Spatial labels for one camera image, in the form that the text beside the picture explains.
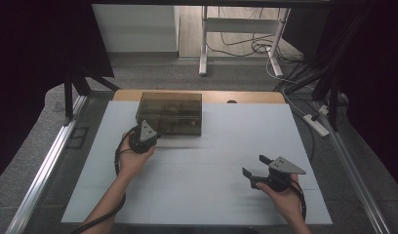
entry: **metal frame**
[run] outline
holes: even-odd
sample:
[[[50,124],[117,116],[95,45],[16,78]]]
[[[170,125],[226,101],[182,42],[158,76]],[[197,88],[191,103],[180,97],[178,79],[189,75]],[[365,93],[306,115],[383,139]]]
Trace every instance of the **metal frame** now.
[[[70,136],[72,130],[77,121],[77,117],[86,101],[87,97],[80,96],[74,103],[74,118],[71,119],[67,126],[62,126],[59,134],[56,137],[53,145],[50,148],[46,158],[44,159],[43,164],[41,165],[35,179],[32,181],[31,186],[26,192],[25,197],[20,204],[19,209],[17,210],[16,215],[11,221],[10,226],[7,229],[7,234],[18,234],[22,233],[25,229],[26,225],[31,218],[32,212],[35,209],[35,206],[38,203],[39,198],[44,190],[45,185],[53,171],[53,167],[55,166],[61,152],[65,146],[65,143]]]
[[[276,50],[287,22],[289,8],[285,9],[283,16],[277,19],[219,19],[208,18],[208,6],[202,6],[202,43],[200,48],[199,75],[206,76],[208,61],[208,32],[236,32],[236,33],[266,33],[274,34],[272,47],[268,57],[276,77],[283,77],[281,67],[276,58]]]
[[[320,109],[319,103],[314,102],[317,109]],[[334,132],[332,126],[327,121],[324,115],[320,115],[321,121],[324,123],[327,129],[330,131],[330,136],[332,138],[332,143],[336,149],[336,152],[341,159],[342,165],[347,172],[347,176],[350,179],[354,190],[357,193],[357,197],[364,206],[364,210],[369,216],[370,222],[374,227],[376,233],[389,234],[390,229],[388,228],[384,217],[374,199],[373,195],[370,193],[369,188],[364,183],[363,178],[360,176],[357,167],[348,150],[346,149],[344,142],[339,136],[338,132]]]

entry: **table leg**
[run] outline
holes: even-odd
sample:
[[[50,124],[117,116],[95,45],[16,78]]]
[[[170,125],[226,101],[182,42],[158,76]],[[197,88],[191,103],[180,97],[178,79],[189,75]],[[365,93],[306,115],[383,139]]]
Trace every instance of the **table leg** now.
[[[283,77],[284,76],[283,73],[282,73],[281,67],[278,64],[277,58],[275,56],[275,52],[276,52],[276,49],[278,47],[279,40],[281,40],[282,31],[284,30],[285,23],[287,22],[287,18],[288,18],[288,13],[289,12],[290,12],[290,9],[286,8],[284,15],[280,18],[277,30],[275,32],[275,36],[274,36],[274,41],[272,43],[272,47],[271,47],[271,49],[268,52],[269,60],[271,61],[272,68],[274,69],[276,77]]]
[[[208,60],[208,47],[206,46],[207,25],[208,23],[208,7],[202,7],[202,45],[200,48],[199,75],[206,76],[206,62]]]

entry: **power strip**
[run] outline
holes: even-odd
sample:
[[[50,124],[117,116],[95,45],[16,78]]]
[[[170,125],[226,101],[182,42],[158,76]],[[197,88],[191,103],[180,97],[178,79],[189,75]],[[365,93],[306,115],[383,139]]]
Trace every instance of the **power strip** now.
[[[320,122],[318,121],[312,121],[311,120],[312,116],[310,114],[307,114],[303,117],[305,122],[307,122],[314,130],[317,132],[321,137],[325,137],[329,134],[329,132],[324,128]]]

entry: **white table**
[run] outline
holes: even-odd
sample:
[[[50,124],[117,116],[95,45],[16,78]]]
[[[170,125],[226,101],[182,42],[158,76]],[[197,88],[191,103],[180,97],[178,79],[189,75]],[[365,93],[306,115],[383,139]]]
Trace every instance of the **white table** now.
[[[114,150],[136,124],[137,101],[107,106],[62,222],[82,222],[115,177]],[[127,189],[116,222],[259,226],[285,224],[273,203],[251,189],[242,167],[266,176],[259,161],[282,156],[304,169],[299,177],[308,224],[331,224],[288,104],[203,103],[201,136],[163,136],[155,155]]]

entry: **wire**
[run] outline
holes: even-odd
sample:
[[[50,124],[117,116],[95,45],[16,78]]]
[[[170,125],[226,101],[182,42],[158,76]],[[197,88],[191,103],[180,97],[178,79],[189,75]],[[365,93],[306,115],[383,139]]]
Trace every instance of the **wire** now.
[[[294,76],[290,75],[287,80],[297,81],[298,79],[301,79],[304,75],[308,75],[308,76],[314,75],[315,73],[313,73],[313,74],[310,74],[310,73],[314,71],[315,67],[321,67],[322,65],[326,64],[326,62],[330,59],[331,55],[333,54],[333,51],[335,50],[337,44],[341,41],[341,38],[343,37],[345,32],[346,32],[346,28],[341,30],[338,33],[338,36],[335,37],[335,39],[331,43],[329,43],[329,45],[326,47],[326,49],[323,50],[320,54],[316,55],[314,58],[304,58],[303,56],[301,56],[302,59],[286,58],[282,54],[281,49],[278,47],[278,50],[277,50],[278,57],[277,58],[279,60],[281,60],[282,62],[285,62],[285,63],[301,62],[301,63],[305,64],[305,68],[303,70],[299,71]],[[278,84],[275,87],[274,90],[275,91],[281,90],[281,88],[283,88],[285,86],[285,84],[286,84],[286,81],[281,82],[280,84]]]
[[[120,157],[120,154],[123,153],[123,152],[125,152],[125,151],[130,150],[130,149],[125,149],[125,150],[123,150],[123,151],[120,152],[120,147],[121,147],[121,145],[123,144],[124,140],[125,140],[136,128],[137,128],[137,127],[131,128],[131,129],[122,137],[122,139],[120,140],[119,146],[117,147],[116,152],[115,152],[115,154],[114,154],[114,169],[115,169],[115,171],[116,171],[116,175],[117,175],[117,176],[119,175],[119,172],[120,172],[120,166],[119,166],[119,157]],[[123,195],[123,198],[122,198],[122,200],[120,201],[119,206],[118,206],[117,208],[115,208],[113,211],[111,211],[111,212],[109,212],[109,213],[107,213],[107,214],[104,214],[103,216],[100,216],[100,217],[98,217],[98,218],[96,218],[96,219],[94,219],[94,220],[92,220],[92,221],[90,221],[90,222],[88,222],[88,223],[86,223],[86,224],[84,224],[84,225],[82,225],[82,226],[79,226],[77,229],[75,229],[74,231],[72,231],[71,234],[82,233],[82,232],[84,232],[85,230],[88,230],[88,229],[90,229],[90,228],[96,226],[97,224],[99,224],[99,223],[101,223],[101,222],[107,220],[108,218],[110,218],[110,217],[116,215],[118,212],[120,212],[120,210],[123,208],[123,206],[124,206],[125,203],[126,203],[126,193]]]
[[[276,50],[276,55],[278,56],[278,58],[285,62],[285,63],[295,63],[295,62],[301,62],[304,60],[304,56],[303,54],[299,53],[299,58],[295,58],[295,59],[291,59],[291,58],[287,58],[284,56],[284,54],[282,54],[281,52],[281,48],[278,46],[277,50]]]
[[[234,55],[234,54],[231,54],[231,53],[229,53],[229,52],[225,52],[225,51],[220,51],[220,50],[212,49],[212,48],[208,45],[208,43],[206,43],[206,46],[207,46],[211,51],[213,51],[213,52],[219,52],[219,53],[227,54],[227,55],[234,56],[234,57],[248,57],[248,56],[251,56],[251,55],[253,55],[253,54],[256,53],[256,52],[251,52],[251,53],[245,54],[245,55]]]
[[[289,185],[289,188],[297,194],[299,197],[299,200],[301,201],[301,215],[302,218],[305,220],[306,217],[306,203],[305,203],[305,197],[303,195],[302,188],[299,186],[299,183],[297,183],[295,180],[291,179],[290,180],[297,185],[298,188],[295,188],[293,185]]]
[[[250,8],[250,9],[245,8],[245,10],[246,10],[246,11],[254,10],[253,14],[252,14],[250,17],[248,17],[248,19],[250,19],[252,16],[254,16],[254,15],[257,13],[258,8]],[[224,16],[224,17],[226,17],[226,13],[225,13],[223,7],[218,7],[218,17],[219,17],[219,18],[220,18],[220,12],[223,13],[223,16]],[[263,12],[263,8],[261,8],[261,10],[260,10],[259,19],[260,19],[261,16],[262,16],[262,12]],[[212,48],[209,47],[209,45],[208,45],[208,48],[209,48],[211,51],[219,52],[219,53],[224,53],[224,54],[226,54],[226,55],[230,55],[230,56],[234,56],[234,57],[247,57],[247,56],[250,56],[250,55],[253,55],[253,54],[266,54],[267,51],[266,51],[265,48],[266,48],[266,47],[271,47],[272,41],[271,41],[271,40],[265,40],[264,38],[273,36],[273,34],[268,34],[268,35],[260,36],[260,37],[257,37],[257,38],[256,38],[256,37],[255,37],[255,33],[253,33],[251,39],[243,40],[243,41],[238,41],[238,42],[234,42],[234,43],[226,43],[225,40],[224,40],[224,38],[223,38],[223,33],[220,32],[219,34],[220,34],[220,39],[221,39],[222,43],[223,43],[225,46],[232,46],[232,45],[242,44],[242,43],[245,43],[245,42],[252,42],[252,43],[251,43],[251,48],[252,48],[252,50],[253,50],[253,53],[251,53],[251,54],[245,54],[245,55],[234,55],[234,54],[231,54],[231,53],[226,52],[226,51],[221,51],[221,50],[212,49]]]
[[[309,126],[309,125],[305,122],[305,120],[302,119],[302,117],[300,117],[298,114],[296,114],[296,112],[295,112],[294,110],[291,110],[291,112],[293,112],[293,114],[294,114],[295,116],[297,116],[297,117],[302,121],[302,123],[305,124],[305,126],[308,128],[309,133],[310,133],[310,135],[311,135],[311,152],[309,153],[309,156],[308,156],[308,161],[311,163],[312,160],[314,159],[315,148],[316,148],[316,146],[315,146],[315,136],[314,136],[314,133],[312,133],[311,126]]]
[[[298,79],[300,79],[302,77],[303,74],[310,72],[310,68],[308,65],[305,65],[303,69],[301,69],[297,74],[294,75],[294,73],[297,71],[297,68],[301,65],[302,63],[299,63],[297,65],[297,67],[295,67],[295,69],[291,72],[291,74],[288,76],[288,80],[289,81],[297,81]],[[278,84],[274,91],[280,91],[281,88],[285,87],[287,83],[286,82],[281,82],[280,84]]]
[[[293,70],[291,71],[291,73],[288,75],[287,80],[291,81],[294,72],[296,72],[296,70],[297,70],[300,66],[301,66],[301,62],[299,62],[299,63],[294,67],[294,69],[293,69]],[[281,86],[282,86],[284,83],[285,83],[285,82],[281,82],[280,84],[278,84],[278,85],[274,88],[274,91],[279,91],[280,88],[281,88]]]
[[[291,95],[294,96],[294,97],[296,97],[296,98],[298,98],[298,99],[300,99],[300,100],[302,100],[302,101],[305,102],[305,104],[307,104],[311,109],[313,109],[313,110],[315,111],[315,113],[318,113],[318,110],[315,109],[314,107],[312,107],[312,105],[311,105],[310,103],[308,103],[308,101],[302,99],[301,97],[298,97],[298,96],[295,95],[295,94],[291,94]]]
[[[281,78],[281,77],[272,75],[272,74],[269,72],[268,63],[269,63],[269,60],[266,62],[266,67],[265,67],[265,68],[266,68],[266,72],[269,74],[270,77],[272,77],[272,78],[274,78],[274,79],[277,79],[277,80],[280,80],[280,81],[285,81],[285,82],[293,83],[293,84],[296,84],[296,83],[297,83],[297,82],[292,81],[292,80],[288,80],[288,79],[284,79],[284,78]],[[304,86],[304,87],[305,87],[305,88],[308,88],[308,89],[311,89],[311,90],[314,90],[314,88],[312,88],[312,87],[310,87],[310,86]]]
[[[306,115],[302,110],[300,110],[298,107],[296,107],[289,99],[288,97],[285,95],[284,93],[284,89],[282,89],[282,94],[284,95],[285,99],[299,112],[301,112],[304,116]]]

